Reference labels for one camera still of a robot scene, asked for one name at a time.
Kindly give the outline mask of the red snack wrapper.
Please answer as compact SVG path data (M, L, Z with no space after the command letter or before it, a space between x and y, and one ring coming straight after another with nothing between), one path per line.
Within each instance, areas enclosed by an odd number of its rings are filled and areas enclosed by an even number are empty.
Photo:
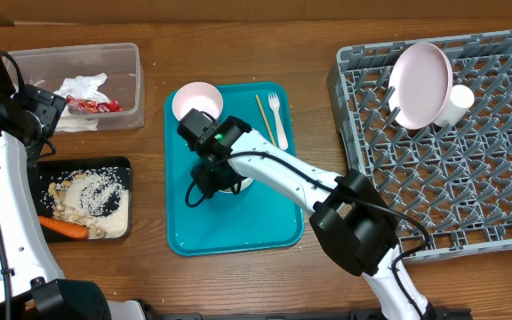
M69 95L66 98L70 114L93 115L102 113L121 112L122 108L116 100L97 102L94 100L77 99Z

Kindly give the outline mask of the white bowl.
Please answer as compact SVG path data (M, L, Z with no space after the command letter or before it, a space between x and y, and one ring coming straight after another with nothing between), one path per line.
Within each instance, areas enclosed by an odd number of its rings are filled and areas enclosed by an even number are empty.
M237 195L246 188L248 188L253 182L252 178L242 178L241 180L233 181L227 188L221 189L221 193Z

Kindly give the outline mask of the white napkin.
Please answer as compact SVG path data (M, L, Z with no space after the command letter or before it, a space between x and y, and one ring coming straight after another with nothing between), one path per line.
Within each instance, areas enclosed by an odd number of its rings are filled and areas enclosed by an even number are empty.
M67 98L72 96L76 99L93 100L97 103L110 102L110 99L102 92L99 87L103 85L108 76L100 73L96 76L76 76L75 78L65 78L59 90L54 94ZM57 124L57 132L87 132L96 131L98 121L73 118L72 113L65 108Z

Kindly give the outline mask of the pink bowl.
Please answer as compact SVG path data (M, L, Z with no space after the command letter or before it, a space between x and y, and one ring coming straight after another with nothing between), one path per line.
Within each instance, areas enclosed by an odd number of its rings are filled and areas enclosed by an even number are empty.
M218 119L223 111L223 105L223 97L214 85L193 82L176 91L172 99L172 112L178 121L193 108Z

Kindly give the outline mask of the orange carrot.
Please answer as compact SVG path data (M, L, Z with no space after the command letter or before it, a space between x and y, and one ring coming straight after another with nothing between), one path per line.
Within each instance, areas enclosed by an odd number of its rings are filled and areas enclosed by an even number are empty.
M39 216L38 220L42 226L71 239L86 240L90 236L89 229L82 225L77 225L64 220L47 218L44 216Z

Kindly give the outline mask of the white round plate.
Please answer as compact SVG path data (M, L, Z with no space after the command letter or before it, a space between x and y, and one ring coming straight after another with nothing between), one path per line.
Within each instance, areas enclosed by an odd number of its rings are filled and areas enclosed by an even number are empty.
M407 130L432 124L452 91L452 65L434 44L416 43L406 49L392 68L388 86L391 111L399 109L395 120Z

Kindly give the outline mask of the white plastic cup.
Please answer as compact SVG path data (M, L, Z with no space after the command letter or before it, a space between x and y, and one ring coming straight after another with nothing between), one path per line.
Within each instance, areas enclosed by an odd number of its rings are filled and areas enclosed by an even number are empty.
M451 90L449 98L439 112L433 124L445 127L447 124L456 125L475 103L475 94L469 87L456 84Z

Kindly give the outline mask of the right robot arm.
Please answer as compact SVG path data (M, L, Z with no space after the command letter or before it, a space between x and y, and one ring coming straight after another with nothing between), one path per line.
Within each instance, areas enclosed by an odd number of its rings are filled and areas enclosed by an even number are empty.
M434 307L413 284L403 258L415 249L400 248L396 229L407 221L421 232L418 250L429 233L415 219L390 209L365 175L329 172L274 146L243 120L219 123L192 111L180 120L178 134L201 162L191 171L191 188L203 200L219 191L237 195L246 180L258 181L293 201L308 215L324 253L353 276L361 276L378 298L387 319L434 319Z

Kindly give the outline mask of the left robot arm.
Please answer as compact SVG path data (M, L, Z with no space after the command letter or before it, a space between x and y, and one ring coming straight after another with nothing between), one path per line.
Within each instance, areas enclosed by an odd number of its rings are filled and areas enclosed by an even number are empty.
M28 183L66 106L12 80L0 51L0 319L144 319L137 300L108 300L98 285L68 280L45 241Z

